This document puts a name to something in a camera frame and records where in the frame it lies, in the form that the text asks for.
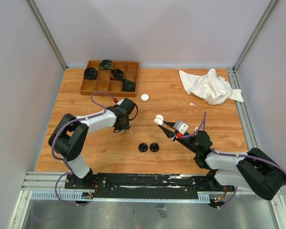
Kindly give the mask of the black earbud charging case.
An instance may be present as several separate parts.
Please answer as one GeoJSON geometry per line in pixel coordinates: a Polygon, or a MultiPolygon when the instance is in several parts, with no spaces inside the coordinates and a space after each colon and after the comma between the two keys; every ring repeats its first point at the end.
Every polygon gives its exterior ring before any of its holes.
{"type": "Polygon", "coordinates": [[[157,143],[151,143],[149,148],[152,152],[157,152],[160,149],[160,147],[157,143]]]}

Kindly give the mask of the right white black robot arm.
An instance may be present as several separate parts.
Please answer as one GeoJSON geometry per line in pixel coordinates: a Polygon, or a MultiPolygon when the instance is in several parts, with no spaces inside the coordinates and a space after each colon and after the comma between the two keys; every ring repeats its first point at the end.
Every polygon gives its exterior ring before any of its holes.
{"type": "Polygon", "coordinates": [[[205,131],[204,121],[192,134],[187,132],[189,126],[182,120],[175,123],[157,121],[157,125],[169,139],[192,151],[200,168],[209,170],[206,184],[212,191],[222,186],[244,187],[265,200],[272,200],[286,185],[286,171],[259,148],[253,147],[242,153],[212,149],[213,143],[205,131]]]}

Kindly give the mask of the white round case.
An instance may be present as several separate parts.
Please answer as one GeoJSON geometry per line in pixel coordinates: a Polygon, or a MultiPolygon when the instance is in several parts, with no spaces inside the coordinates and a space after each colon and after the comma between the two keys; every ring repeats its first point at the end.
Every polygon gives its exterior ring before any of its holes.
{"type": "Polygon", "coordinates": [[[158,114],[155,116],[155,119],[154,119],[154,122],[160,126],[163,126],[164,125],[164,118],[162,115],[158,114]]]}
{"type": "Polygon", "coordinates": [[[150,98],[150,97],[149,97],[148,94],[142,94],[142,95],[141,95],[141,100],[144,101],[144,102],[147,102],[147,101],[149,100],[149,98],[150,98]]]}

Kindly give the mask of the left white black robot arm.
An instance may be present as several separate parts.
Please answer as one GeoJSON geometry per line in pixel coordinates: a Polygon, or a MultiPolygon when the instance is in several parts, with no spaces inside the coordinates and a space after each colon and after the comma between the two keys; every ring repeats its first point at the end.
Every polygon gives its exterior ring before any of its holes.
{"type": "Polygon", "coordinates": [[[113,98],[115,105],[102,107],[103,110],[85,116],[63,116],[48,140],[52,157],[62,161],[69,170],[69,179],[75,180],[80,188],[90,188],[93,183],[92,169],[82,156],[82,149],[87,135],[96,131],[113,128],[114,133],[122,133],[130,129],[133,111],[138,106],[132,100],[113,98]]]}

